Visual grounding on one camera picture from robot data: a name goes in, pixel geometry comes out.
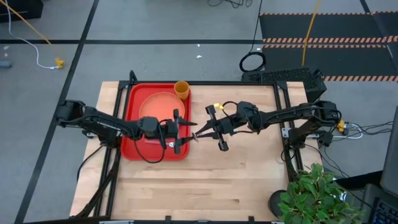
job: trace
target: yellow cable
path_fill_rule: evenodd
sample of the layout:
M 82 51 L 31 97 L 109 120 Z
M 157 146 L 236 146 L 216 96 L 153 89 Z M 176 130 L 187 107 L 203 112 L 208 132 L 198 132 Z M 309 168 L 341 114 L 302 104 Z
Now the yellow cable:
M 319 5 L 320 5 L 320 4 L 321 4 L 321 0 L 318 0 L 317 6 L 315 6 L 315 11 L 313 12 L 313 15 L 312 15 L 310 27 L 308 28 L 308 31 L 307 31 L 307 36 L 305 37 L 304 50 L 303 50 L 303 60 L 302 60 L 302 63 L 301 63 L 302 66 L 304 66 L 304 63 L 305 63 L 305 51 L 306 51 L 306 49 L 307 49 L 308 37 L 310 36 L 312 24 L 313 24 L 313 21 L 315 20 L 315 16 L 317 15 L 317 12 L 318 12 Z
M 29 22 L 27 22 L 18 12 L 16 12 L 13 8 L 11 8 L 9 5 L 7 5 L 7 3 L 5 3 L 3 0 L 0 0 L 0 2 L 5 5 L 7 8 L 9 8 L 9 10 L 11 10 L 15 15 L 17 15 L 20 19 L 22 19 L 26 25 L 28 25 L 34 32 L 36 32 L 37 35 L 41 36 L 41 38 L 43 38 L 56 52 L 58 52 L 58 54 L 62 55 L 61 51 L 59 51 L 54 45 L 51 44 L 51 42 L 45 38 L 45 36 L 43 34 L 41 34 L 39 31 L 37 31 L 35 29 L 35 27 L 33 27 Z M 65 63 L 63 60 L 60 60 L 59 58 L 55 59 L 55 63 L 62 68 L 63 64 Z

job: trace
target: white cable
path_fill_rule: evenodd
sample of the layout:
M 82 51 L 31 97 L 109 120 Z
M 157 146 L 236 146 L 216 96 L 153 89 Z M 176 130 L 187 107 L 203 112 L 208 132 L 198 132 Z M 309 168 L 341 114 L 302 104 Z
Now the white cable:
M 362 131 L 362 129 L 361 129 L 358 125 L 356 125 L 356 124 L 351 124 L 351 123 L 348 123 L 348 124 L 352 125 L 352 126 L 355 127 L 356 129 L 358 129 L 358 131 L 359 131 L 359 133 L 361 133 L 361 135 L 358 136 L 358 137 L 334 136 L 334 138 L 360 139 L 360 138 L 363 137 L 363 133 L 362 133 L 363 131 Z
M 34 44 L 30 43 L 29 41 L 27 41 L 27 40 L 25 40 L 25 39 L 22 39 L 22 38 L 20 38 L 20 37 L 16 37 L 16 36 L 14 36 L 14 34 L 12 34 L 12 32 L 11 32 L 11 11 L 10 11 L 10 9 L 9 9 L 8 7 L 6 7 L 6 8 L 7 8 L 7 12 L 8 12 L 8 32 L 10 33 L 10 35 L 11 35 L 13 38 L 18 39 L 18 40 L 21 40 L 21 41 L 23 41 L 23 42 L 29 44 L 30 46 L 32 46 L 32 47 L 34 47 L 34 48 L 36 49 L 36 55 L 37 55 L 37 56 L 36 56 L 36 64 L 37 64 L 38 66 L 40 66 L 40 67 L 42 67 L 42 68 L 47 68 L 47 69 L 56 69 L 56 68 L 59 68 L 58 66 L 46 67 L 46 66 L 43 66 L 43 65 L 39 64 L 39 50 L 37 49 L 37 47 L 36 47 Z

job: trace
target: yellow cup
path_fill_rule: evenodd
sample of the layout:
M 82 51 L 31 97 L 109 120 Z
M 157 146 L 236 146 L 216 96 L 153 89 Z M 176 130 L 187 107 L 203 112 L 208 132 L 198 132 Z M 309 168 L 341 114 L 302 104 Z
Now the yellow cup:
M 189 84 L 186 81 L 178 81 L 174 84 L 174 91 L 181 100 L 186 100 L 189 95 Z

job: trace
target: keyboard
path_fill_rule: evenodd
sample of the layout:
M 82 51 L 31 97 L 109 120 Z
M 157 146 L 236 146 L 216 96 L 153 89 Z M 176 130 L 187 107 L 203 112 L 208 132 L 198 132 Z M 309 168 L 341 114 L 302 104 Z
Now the keyboard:
M 398 224 L 398 211 L 380 200 L 377 200 L 373 223 Z

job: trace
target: wooden tabletop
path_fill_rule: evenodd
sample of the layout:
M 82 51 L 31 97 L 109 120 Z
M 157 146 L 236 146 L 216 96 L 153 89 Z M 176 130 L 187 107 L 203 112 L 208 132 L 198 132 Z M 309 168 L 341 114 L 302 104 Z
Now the wooden tabletop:
M 287 83 L 292 106 L 307 102 L 302 83 Z M 112 114 L 118 82 L 103 82 L 96 107 Z M 249 101 L 261 111 L 276 110 L 271 86 L 191 86 L 192 121 L 201 128 L 209 119 L 205 107 L 233 100 Z M 119 110 L 122 115 L 123 105 Z M 234 105 L 226 107 L 234 113 Z M 218 118 L 223 113 L 217 110 Z M 300 126 L 304 121 L 296 121 Z M 182 161 L 148 164 L 122 157 L 114 198 L 112 219 L 164 220 L 277 220 L 267 207 L 269 196 L 287 187 L 287 171 L 280 159 L 282 141 L 278 124 L 257 134 L 225 136 L 229 151 L 218 149 L 218 142 L 201 139 L 190 144 L 190 152 Z M 307 144 L 317 147 L 316 141 Z M 85 157 L 99 146 L 89 139 Z M 70 215 L 76 215 L 98 188 L 104 152 L 91 158 L 80 173 Z M 303 164 L 310 167 L 322 163 L 319 153 L 310 147 L 301 150 Z M 104 214 L 108 191 L 104 193 Z

